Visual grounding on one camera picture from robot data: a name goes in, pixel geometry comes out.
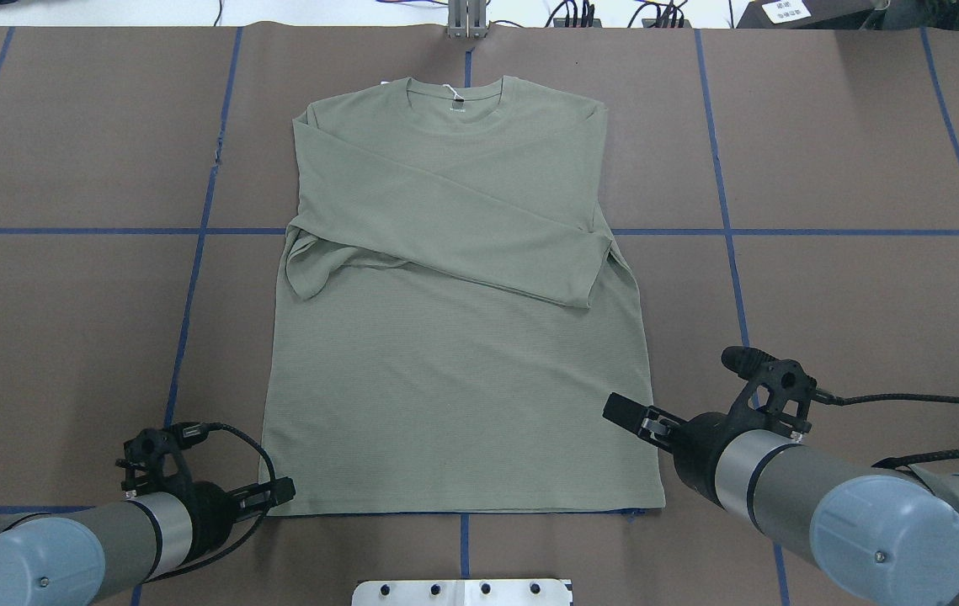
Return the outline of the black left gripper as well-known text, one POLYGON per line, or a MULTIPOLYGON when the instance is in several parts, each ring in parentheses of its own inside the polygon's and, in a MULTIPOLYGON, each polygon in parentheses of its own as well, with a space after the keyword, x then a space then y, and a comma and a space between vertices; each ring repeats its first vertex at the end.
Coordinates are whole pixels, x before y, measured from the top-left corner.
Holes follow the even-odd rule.
POLYGON ((225 491, 210 481, 195 481, 193 498, 185 502, 193 540, 186 561, 195 561, 220 549, 237 518, 255 518, 288 503, 296 495, 293 479, 278 478, 225 491))

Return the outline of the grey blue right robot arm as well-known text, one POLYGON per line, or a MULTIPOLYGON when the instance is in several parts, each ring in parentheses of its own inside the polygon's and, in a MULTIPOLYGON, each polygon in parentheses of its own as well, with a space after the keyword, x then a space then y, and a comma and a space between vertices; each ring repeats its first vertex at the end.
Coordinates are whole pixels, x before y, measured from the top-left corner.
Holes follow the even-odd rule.
POLYGON ((876 605, 959 605, 959 473, 852 465, 764 426, 764 412, 673 417, 611 394, 603 415, 668 452, 725 513, 876 605))

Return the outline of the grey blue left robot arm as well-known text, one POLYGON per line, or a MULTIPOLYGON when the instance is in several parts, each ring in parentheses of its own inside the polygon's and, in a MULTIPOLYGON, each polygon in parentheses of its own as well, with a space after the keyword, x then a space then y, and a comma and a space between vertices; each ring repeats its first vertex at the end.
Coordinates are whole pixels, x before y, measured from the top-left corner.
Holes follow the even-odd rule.
POLYGON ((222 490, 131 490, 75 513, 0 515, 0 605, 91 605, 230 555, 233 527, 290 502, 290 478, 222 490))

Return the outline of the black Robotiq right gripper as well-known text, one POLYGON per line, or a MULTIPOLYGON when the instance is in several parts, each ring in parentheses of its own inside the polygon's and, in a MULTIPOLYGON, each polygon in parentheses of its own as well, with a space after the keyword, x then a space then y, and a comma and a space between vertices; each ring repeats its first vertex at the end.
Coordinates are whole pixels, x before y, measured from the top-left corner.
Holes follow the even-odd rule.
POLYGON ((602 417, 649 444, 667 444, 676 475, 692 491, 720 507, 717 495, 719 458, 749 425, 726 413, 706 412, 685 421, 656 406, 645 406, 611 392, 602 417))

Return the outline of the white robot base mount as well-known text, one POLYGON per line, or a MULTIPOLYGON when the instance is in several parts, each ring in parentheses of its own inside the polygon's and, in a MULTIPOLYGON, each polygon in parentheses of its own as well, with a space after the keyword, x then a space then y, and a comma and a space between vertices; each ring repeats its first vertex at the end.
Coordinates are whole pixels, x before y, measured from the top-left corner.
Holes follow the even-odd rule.
POLYGON ((556 578, 362 582, 352 605, 574 605, 573 584, 556 578))

